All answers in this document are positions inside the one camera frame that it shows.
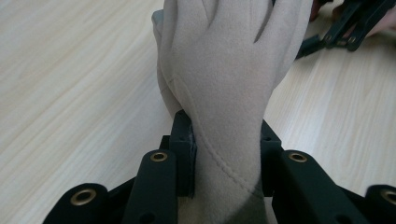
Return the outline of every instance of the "wood grain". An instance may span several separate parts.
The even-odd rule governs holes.
[[[81,183],[115,188],[169,134],[150,20],[162,4],[0,1],[1,223],[42,222]],[[341,186],[396,186],[395,56],[381,34],[301,59],[265,118]]]

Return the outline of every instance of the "gray glove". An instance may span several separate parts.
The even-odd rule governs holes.
[[[153,15],[168,109],[192,120],[195,197],[180,223],[263,223],[260,128],[304,37],[312,1],[165,0]]]

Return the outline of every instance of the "black mechanical device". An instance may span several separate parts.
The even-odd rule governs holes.
[[[135,178],[109,192],[98,184],[70,189],[44,224],[176,224],[177,197],[193,197],[196,151],[191,120],[179,111],[171,135],[143,157]],[[371,186],[361,197],[337,186],[314,158],[284,150],[265,121],[261,152],[262,191],[273,197],[279,224],[396,223],[396,188]]]
[[[322,5],[332,0],[319,1]],[[307,38],[300,47],[296,59],[321,49],[342,48],[355,51],[364,37],[396,5],[396,0],[346,0],[341,17],[321,39],[319,35]]]

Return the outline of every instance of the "wooden table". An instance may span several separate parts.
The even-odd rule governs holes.
[[[42,222],[81,183],[115,188],[169,134],[150,20],[162,6],[0,1],[1,223]],[[265,115],[284,148],[312,154],[360,194],[396,186],[395,40],[296,61]]]

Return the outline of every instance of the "suede glove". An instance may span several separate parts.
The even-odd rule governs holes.
[[[263,223],[260,129],[303,41],[312,1],[165,0],[153,15],[158,81],[197,142],[179,223]]]

